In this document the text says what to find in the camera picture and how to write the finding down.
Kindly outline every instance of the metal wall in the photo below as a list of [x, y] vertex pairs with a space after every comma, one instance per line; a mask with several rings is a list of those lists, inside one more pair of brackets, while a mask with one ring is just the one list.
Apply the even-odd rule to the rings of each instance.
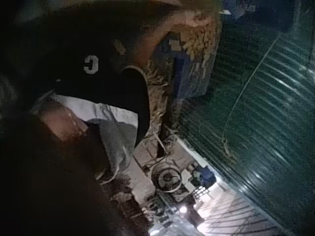
[[213, 84], [180, 119], [234, 189], [298, 235], [314, 216], [314, 2], [304, 2], [288, 34], [225, 24]]

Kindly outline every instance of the hand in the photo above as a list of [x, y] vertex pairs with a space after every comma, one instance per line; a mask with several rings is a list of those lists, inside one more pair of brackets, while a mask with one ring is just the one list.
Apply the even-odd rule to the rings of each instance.
[[211, 16], [202, 16], [200, 11], [180, 10], [173, 13], [175, 24], [190, 27], [205, 26], [210, 22]]

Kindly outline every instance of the green corrugated metal sheet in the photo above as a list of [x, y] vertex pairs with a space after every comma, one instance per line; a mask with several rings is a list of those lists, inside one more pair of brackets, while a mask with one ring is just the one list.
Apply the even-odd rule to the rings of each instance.
[[225, 24], [212, 88], [186, 102], [180, 119], [181, 136], [298, 235], [314, 210], [313, 9], [289, 34]]

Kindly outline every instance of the man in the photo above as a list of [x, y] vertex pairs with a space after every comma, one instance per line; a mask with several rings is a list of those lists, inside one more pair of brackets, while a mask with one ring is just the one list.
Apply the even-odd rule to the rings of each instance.
[[1, 143], [2, 223], [9, 234], [139, 235], [96, 180], [105, 184], [127, 168], [149, 128], [141, 68], [174, 25], [207, 23], [198, 18], [193, 11], [167, 14], [136, 40], [119, 74], [91, 44], [63, 49], [59, 62], [48, 61], [56, 63], [49, 82], [27, 90], [36, 98], [32, 115], [8, 120]]

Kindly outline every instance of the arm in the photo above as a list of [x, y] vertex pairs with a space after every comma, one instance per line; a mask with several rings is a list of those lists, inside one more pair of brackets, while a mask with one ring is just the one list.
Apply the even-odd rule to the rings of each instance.
[[133, 64], [143, 68], [151, 57], [154, 48], [172, 30], [175, 25], [190, 27], [204, 26], [209, 18], [201, 18], [200, 12], [190, 10], [173, 11], [163, 17], [153, 29], [148, 29], [141, 35], [134, 45], [130, 60]]

